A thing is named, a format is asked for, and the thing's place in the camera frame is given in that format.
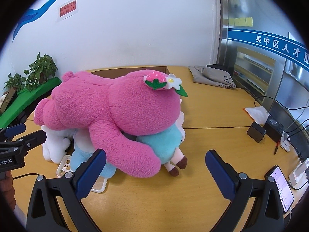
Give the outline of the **person left hand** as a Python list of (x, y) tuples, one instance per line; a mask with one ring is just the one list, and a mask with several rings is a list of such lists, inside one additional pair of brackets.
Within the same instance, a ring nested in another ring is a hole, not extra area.
[(7, 201), (8, 206), (12, 211), (15, 210), (15, 189), (13, 187), (13, 176), (11, 171), (5, 172), (5, 178), (0, 181), (1, 191), (4, 195), (4, 199)]

